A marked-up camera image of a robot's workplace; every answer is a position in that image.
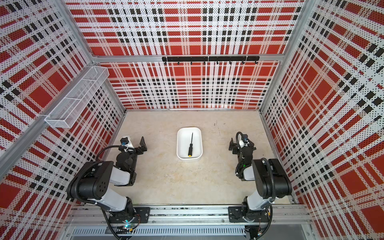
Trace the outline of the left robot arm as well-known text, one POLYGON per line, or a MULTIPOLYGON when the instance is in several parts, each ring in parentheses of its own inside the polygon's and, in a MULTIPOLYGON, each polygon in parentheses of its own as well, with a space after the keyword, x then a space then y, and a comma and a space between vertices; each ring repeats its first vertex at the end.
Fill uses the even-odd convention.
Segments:
POLYGON ((137 148, 128 136, 120 143, 100 150, 96 161, 85 163, 69 183, 67 195, 70 199, 101 208, 109 224, 146 224, 151 209, 134 207, 131 198, 110 188, 110 184, 115 187, 134 185, 138 156, 148 150, 145 138, 141 137, 137 148))

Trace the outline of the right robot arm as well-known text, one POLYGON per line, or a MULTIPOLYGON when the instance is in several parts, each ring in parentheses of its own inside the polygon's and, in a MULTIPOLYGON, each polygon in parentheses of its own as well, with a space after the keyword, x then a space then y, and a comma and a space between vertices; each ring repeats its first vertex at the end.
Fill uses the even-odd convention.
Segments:
POLYGON ((229 207, 231 223, 267 223, 272 221, 272 207, 276 199, 292 194, 292 184, 278 159, 254 159, 255 144, 248 135, 238 132, 231 139, 229 150, 237 155, 236 177, 244 182, 255 182, 256 190, 246 196, 240 207, 229 207))

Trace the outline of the black yellow screwdriver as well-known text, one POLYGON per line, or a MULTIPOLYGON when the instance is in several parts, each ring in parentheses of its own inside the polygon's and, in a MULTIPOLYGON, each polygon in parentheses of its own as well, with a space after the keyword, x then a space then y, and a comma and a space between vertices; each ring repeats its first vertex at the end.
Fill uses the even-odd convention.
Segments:
POLYGON ((192 133, 191 135, 191 142, 189 145, 188 157, 192 157, 193 155, 193 136, 194 136, 194 133, 192 133))

